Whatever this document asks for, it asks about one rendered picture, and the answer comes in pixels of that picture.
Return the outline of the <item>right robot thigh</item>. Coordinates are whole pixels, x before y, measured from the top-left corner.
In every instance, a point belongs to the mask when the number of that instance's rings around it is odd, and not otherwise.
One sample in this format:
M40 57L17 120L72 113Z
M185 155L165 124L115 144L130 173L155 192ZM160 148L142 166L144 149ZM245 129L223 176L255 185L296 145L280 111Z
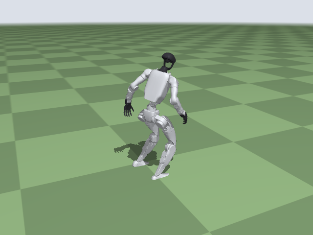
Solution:
M155 122L157 127L161 128L164 135L168 139L168 143L165 145L165 150L168 151L170 145L176 146L176 133L174 127L167 116L156 115Z

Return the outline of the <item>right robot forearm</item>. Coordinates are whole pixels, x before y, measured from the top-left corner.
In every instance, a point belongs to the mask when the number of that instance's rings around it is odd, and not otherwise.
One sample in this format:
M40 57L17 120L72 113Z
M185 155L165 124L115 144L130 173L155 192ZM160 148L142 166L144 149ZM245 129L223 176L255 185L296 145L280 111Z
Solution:
M176 101L177 101L177 104L174 105L174 108L176 109L177 113L179 115L185 115L185 111L183 110L182 106L181 106L181 103L178 99L178 97L176 97Z

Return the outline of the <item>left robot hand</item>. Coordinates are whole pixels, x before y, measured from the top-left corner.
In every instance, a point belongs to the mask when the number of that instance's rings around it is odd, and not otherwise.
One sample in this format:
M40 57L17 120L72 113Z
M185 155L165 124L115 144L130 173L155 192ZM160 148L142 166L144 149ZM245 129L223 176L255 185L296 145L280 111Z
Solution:
M134 109L132 108L131 103L127 103L126 99L125 99L125 104L126 105L124 106L124 116L129 116L130 117L129 112L131 114L131 109L132 109L133 112L134 112ZM131 114L131 116L132 116L132 114Z

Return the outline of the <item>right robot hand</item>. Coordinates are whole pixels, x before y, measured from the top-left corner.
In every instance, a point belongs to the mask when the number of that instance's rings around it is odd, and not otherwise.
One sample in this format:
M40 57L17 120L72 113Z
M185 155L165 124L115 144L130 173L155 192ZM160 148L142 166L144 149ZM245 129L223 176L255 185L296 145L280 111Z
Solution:
M185 112L185 115L180 115L181 117L183 117L183 124L186 124L187 123L187 113Z

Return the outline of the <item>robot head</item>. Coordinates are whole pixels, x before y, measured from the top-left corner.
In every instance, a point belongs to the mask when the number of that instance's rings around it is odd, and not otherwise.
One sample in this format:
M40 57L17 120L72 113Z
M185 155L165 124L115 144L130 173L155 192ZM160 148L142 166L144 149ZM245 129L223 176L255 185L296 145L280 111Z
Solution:
M164 64L160 69L158 69L158 71L167 73L167 71L173 67L174 63L176 62L176 59L175 59L173 54L168 53L168 52L164 53L162 55L162 58L164 59ZM169 63L169 62L172 63L172 65L171 65L171 67L168 68L165 66L165 63Z

